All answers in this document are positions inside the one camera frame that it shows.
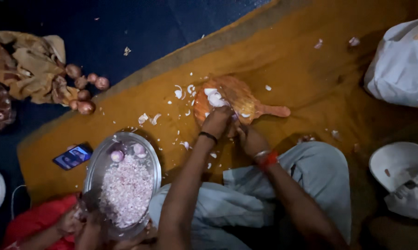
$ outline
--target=silver bangle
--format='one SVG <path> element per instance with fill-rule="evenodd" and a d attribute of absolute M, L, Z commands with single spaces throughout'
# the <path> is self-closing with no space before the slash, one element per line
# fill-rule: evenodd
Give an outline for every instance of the silver bangle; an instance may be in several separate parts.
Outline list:
<path fill-rule="evenodd" d="M 261 152 L 258 152 L 255 156 L 254 156 L 254 159 L 256 159 L 257 157 L 262 157 L 262 156 L 264 156 L 264 155 L 267 155 L 267 154 L 269 154 L 271 151 L 270 150 L 263 150 L 263 151 L 261 151 Z"/>

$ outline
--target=phone screen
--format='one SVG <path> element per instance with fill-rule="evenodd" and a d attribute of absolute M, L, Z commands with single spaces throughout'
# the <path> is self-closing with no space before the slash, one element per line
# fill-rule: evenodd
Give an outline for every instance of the phone screen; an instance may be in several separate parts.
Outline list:
<path fill-rule="evenodd" d="M 79 164 L 87 161 L 92 156 L 92 150 L 84 144 L 80 144 L 71 150 L 66 151 L 62 155 L 53 159 L 64 170 L 70 170 Z"/>

